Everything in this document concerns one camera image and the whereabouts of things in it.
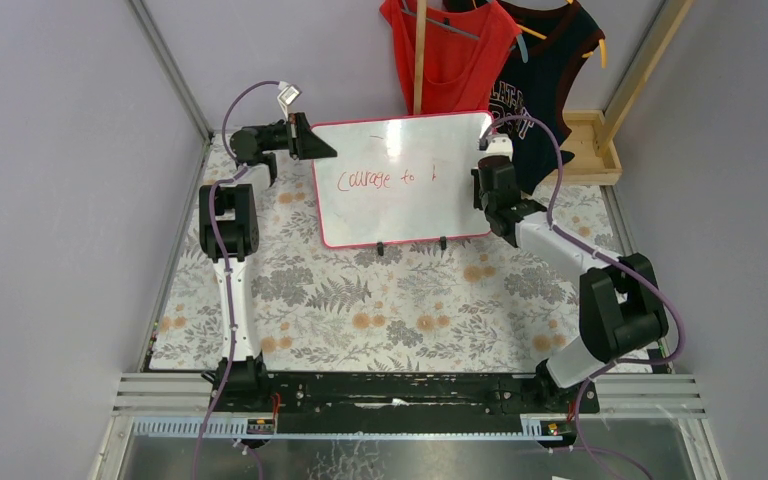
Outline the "dark navy jersey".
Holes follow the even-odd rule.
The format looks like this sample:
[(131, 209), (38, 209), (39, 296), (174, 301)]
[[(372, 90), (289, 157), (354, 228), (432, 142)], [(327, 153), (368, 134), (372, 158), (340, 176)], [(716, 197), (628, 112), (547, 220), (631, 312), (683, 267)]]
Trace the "dark navy jersey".
[(515, 48), (497, 77), (489, 112), (506, 121), (492, 131), (510, 139), (516, 186), (530, 196), (559, 164), (575, 158), (560, 148), (571, 134), (563, 110), (577, 75), (605, 34), (578, 1), (551, 10), (506, 1), (499, 5), (522, 28), (527, 57)]

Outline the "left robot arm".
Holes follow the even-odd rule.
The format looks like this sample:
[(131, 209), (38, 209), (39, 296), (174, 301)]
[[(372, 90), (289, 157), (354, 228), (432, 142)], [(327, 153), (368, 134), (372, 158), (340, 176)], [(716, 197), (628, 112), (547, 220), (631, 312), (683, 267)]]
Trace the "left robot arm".
[(225, 393), (264, 391), (265, 365), (254, 322), (250, 271), (250, 258), (260, 242), (256, 191), (277, 180), (278, 151), (295, 160), (337, 155), (313, 132), (303, 112), (244, 127), (231, 135), (229, 147), (237, 171), (198, 193), (199, 245), (212, 263), (223, 316), (223, 353), (212, 380), (215, 399)]

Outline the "wooden clothes rack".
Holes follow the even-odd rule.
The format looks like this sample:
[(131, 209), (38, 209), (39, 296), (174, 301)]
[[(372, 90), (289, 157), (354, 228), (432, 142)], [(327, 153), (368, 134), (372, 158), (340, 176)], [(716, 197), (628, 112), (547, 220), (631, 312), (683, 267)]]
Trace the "wooden clothes rack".
[[(442, 8), (437, 9), (449, 13), (466, 12), (476, 9), (486, 3), (501, 1), (446, 1)], [(517, 38), (511, 53), (518, 48), (523, 58), (527, 57), (527, 50), (522, 45), (523, 34)], [(424, 48), (424, 38), (418, 38), (418, 47)], [(575, 158), (569, 163), (559, 164), (557, 168), (563, 170), (562, 175), (568, 177), (576, 173), (591, 184), (613, 185), (616, 183), (620, 166), (616, 162), (614, 149), (611, 145), (613, 136), (624, 117), (625, 109), (630, 105), (629, 100), (623, 100), (619, 108), (606, 113), (588, 113), (580, 116), (576, 113), (568, 113), (563, 110), (563, 117), (571, 128), (568, 139), (560, 146), (575, 154)]]

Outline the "floral table mat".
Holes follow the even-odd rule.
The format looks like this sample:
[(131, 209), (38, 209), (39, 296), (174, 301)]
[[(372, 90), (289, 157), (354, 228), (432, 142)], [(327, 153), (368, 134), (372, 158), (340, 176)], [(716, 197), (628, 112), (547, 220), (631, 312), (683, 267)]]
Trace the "floral table mat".
[[(495, 236), (328, 249), (312, 167), (279, 153), (256, 193), (265, 239), (250, 258), (257, 333), (270, 370), (530, 372), (578, 334), (577, 294), (537, 256)], [(619, 251), (596, 186), (562, 187), (555, 218)], [(194, 208), (148, 368), (213, 370), (223, 321)]]

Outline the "red tank top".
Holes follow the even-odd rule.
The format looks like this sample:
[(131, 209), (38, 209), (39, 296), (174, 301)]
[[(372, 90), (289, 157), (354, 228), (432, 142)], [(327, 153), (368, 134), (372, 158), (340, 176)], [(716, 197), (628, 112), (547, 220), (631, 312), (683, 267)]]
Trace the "red tank top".
[(418, 3), (384, 1), (380, 15), (391, 29), (394, 62), (410, 114), (486, 111), (497, 77), (520, 35), (497, 2), (466, 12), (426, 9), (421, 108), (414, 108)]

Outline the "pink framed whiteboard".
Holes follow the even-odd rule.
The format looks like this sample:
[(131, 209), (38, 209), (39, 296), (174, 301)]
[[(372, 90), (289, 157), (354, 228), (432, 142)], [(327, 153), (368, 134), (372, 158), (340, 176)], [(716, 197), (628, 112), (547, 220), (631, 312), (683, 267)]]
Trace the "pink framed whiteboard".
[(484, 236), (471, 171), (487, 111), (317, 124), (336, 151), (312, 163), (329, 248)]

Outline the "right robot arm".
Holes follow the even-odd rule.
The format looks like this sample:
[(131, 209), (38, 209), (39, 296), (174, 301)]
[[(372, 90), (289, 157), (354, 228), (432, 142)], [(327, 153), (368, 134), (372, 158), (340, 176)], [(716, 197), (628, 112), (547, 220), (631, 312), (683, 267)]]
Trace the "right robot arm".
[(550, 395), (575, 387), (667, 335), (664, 303), (653, 291), (645, 256), (605, 252), (551, 224), (544, 205), (522, 197), (504, 156), (481, 159), (472, 176), (474, 206), (491, 231), (578, 284), (578, 337), (536, 367), (536, 389)]

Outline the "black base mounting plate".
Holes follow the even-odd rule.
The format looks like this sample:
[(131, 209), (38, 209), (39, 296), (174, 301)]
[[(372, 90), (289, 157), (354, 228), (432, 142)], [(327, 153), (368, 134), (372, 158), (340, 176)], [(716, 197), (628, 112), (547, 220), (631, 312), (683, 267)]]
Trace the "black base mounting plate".
[(599, 412), (593, 387), (545, 395), (535, 375), (501, 373), (265, 373), (264, 391), (225, 393), (215, 411), (263, 413), (280, 434), (521, 434), (545, 414)]

